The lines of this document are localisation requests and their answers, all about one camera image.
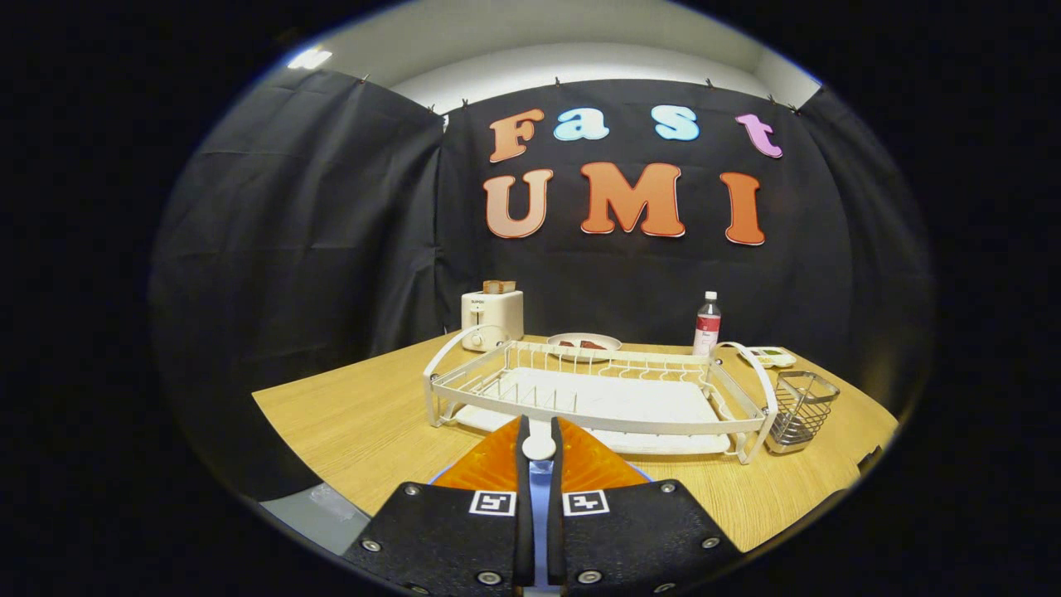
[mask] bottle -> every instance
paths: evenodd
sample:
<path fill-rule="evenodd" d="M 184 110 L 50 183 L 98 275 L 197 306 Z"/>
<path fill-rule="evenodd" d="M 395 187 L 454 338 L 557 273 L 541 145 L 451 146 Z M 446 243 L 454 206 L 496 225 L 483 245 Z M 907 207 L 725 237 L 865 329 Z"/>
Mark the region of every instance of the bottle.
<path fill-rule="evenodd" d="M 709 289 L 703 293 L 708 302 L 696 312 L 696 336 L 693 337 L 693 355 L 709 356 L 718 344 L 718 329 L 721 328 L 723 313 L 718 310 L 718 293 Z"/>

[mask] white knob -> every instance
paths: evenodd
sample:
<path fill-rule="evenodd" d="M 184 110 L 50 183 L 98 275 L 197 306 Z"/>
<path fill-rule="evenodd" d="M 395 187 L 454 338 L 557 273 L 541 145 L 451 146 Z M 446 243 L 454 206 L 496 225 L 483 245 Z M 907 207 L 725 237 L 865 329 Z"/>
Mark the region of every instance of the white knob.
<path fill-rule="evenodd" d="M 527 460 L 549 460 L 556 454 L 556 442 L 549 436 L 527 436 L 520 447 Z"/>

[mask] table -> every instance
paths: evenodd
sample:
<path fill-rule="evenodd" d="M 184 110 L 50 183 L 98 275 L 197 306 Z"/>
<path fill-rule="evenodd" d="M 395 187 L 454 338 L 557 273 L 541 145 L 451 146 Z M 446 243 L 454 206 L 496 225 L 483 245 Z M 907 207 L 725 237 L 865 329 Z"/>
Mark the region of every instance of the table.
<path fill-rule="evenodd" d="M 281 438 L 325 482 L 370 515 L 402 481 L 427 484 L 464 456 L 485 432 L 428 423 L 422 372 L 457 333 L 334 371 L 254 393 Z M 544 343 L 539 336 L 524 341 Z M 624 345 L 623 350 L 690 354 L 690 347 Z M 436 369 L 445 373 L 482 353 L 455 347 Z M 625 458 L 655 480 L 678 479 L 737 548 L 748 551 L 778 534 L 825 497 L 858 478 L 857 463 L 882 449 L 898 422 L 872 399 L 793 353 L 790 370 L 817 373 L 840 390 L 825 424 L 800 452 L 763 446 L 750 464 L 723 455 Z M 725 369 L 759 406 L 762 389 L 750 366 L 720 347 Z M 770 384 L 776 370 L 767 370 Z"/>

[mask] toaster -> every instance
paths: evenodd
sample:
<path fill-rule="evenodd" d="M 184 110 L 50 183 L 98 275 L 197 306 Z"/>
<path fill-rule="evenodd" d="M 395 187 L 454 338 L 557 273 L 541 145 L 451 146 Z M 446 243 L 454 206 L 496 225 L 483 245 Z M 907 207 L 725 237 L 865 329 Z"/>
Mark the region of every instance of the toaster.
<path fill-rule="evenodd" d="M 462 341 L 469 351 L 485 353 L 505 340 L 523 338 L 523 291 L 504 294 L 468 292 L 460 295 L 460 330 L 486 326 Z"/>

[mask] metal basket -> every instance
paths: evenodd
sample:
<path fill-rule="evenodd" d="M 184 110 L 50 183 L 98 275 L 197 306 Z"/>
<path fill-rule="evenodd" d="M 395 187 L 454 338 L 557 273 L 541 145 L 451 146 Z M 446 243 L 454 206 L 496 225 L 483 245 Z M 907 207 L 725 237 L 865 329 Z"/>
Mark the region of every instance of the metal basket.
<path fill-rule="evenodd" d="M 815 385 L 817 393 L 812 392 Z M 832 412 L 832 403 L 840 391 L 810 371 L 781 371 L 773 394 L 778 416 L 766 438 L 766 447 L 775 454 L 786 454 L 807 446 Z"/>

